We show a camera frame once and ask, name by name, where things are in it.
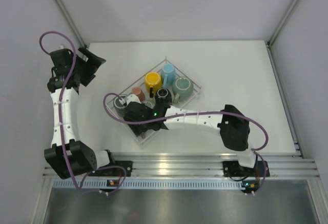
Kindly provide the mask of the black mug white interior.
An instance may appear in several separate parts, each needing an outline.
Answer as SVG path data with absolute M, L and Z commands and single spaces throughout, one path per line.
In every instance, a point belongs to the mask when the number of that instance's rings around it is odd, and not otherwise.
M 172 104 L 172 95 L 169 89 L 160 88 L 156 91 L 155 94 L 155 103 L 156 104 Z

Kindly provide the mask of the dark green cup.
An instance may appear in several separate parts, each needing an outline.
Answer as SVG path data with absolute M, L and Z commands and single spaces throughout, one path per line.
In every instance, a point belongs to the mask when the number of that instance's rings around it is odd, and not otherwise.
M 114 109 L 119 117 L 124 117 L 125 107 L 126 107 L 126 94 L 120 95 L 120 98 L 115 97 L 113 101 Z

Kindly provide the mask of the teal speckled ceramic mug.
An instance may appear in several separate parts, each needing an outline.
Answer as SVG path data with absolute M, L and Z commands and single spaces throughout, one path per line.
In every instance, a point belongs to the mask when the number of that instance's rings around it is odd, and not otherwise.
M 188 77 L 176 78 L 172 84 L 173 103 L 188 99 L 194 89 L 193 82 Z

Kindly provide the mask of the pink coral mug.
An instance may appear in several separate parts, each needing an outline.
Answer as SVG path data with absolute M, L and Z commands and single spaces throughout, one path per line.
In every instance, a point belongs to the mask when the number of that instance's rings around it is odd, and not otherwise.
M 140 87 L 132 88 L 132 94 L 136 95 L 141 102 L 146 100 L 145 94 Z

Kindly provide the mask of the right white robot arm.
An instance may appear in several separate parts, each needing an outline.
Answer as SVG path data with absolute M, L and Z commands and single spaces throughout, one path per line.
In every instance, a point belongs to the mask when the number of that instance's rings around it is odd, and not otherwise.
M 235 106 L 225 105 L 221 111 L 191 111 L 169 103 L 158 103 L 153 108 L 135 101 L 124 108 L 124 123 L 136 136 L 149 130 L 175 130 L 199 128 L 221 137 L 223 145 L 236 153 L 237 161 L 228 164 L 226 177 L 242 181 L 259 177 L 257 149 L 248 142 L 250 123 L 256 125 L 268 138 L 265 128 L 255 120 L 244 116 Z

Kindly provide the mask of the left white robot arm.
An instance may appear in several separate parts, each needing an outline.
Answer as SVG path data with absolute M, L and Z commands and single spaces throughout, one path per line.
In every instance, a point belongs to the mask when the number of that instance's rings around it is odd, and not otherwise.
M 47 88 L 50 91 L 54 110 L 54 129 L 50 148 L 44 157 L 61 179 L 71 174 L 77 176 L 100 169 L 110 176 L 116 172 L 117 164 L 109 150 L 94 152 L 79 137 L 77 125 L 77 100 L 79 87 L 87 86 L 105 59 L 96 56 L 84 47 L 79 52 L 86 60 L 73 60 L 70 49 L 51 52 L 54 64 Z

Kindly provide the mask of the light blue mug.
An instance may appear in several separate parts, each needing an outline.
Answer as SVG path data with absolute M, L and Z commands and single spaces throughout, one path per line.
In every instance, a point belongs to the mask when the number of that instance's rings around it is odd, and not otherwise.
M 165 64 L 160 72 L 162 86 L 167 88 L 172 85 L 176 78 L 176 70 L 172 64 Z

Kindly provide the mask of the dark grey glazed mug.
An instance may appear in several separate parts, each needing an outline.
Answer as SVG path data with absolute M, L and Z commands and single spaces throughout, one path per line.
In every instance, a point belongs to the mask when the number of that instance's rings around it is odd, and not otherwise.
M 145 106 L 149 107 L 150 109 L 154 108 L 155 103 L 152 100 L 145 100 L 142 102 Z

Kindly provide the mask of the yellow enamel mug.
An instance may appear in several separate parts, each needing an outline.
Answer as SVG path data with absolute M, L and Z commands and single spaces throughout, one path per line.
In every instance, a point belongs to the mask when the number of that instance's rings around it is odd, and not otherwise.
M 162 87 L 161 75 L 157 72 L 148 72 L 145 75 L 145 87 L 149 97 L 153 98 L 156 92 Z

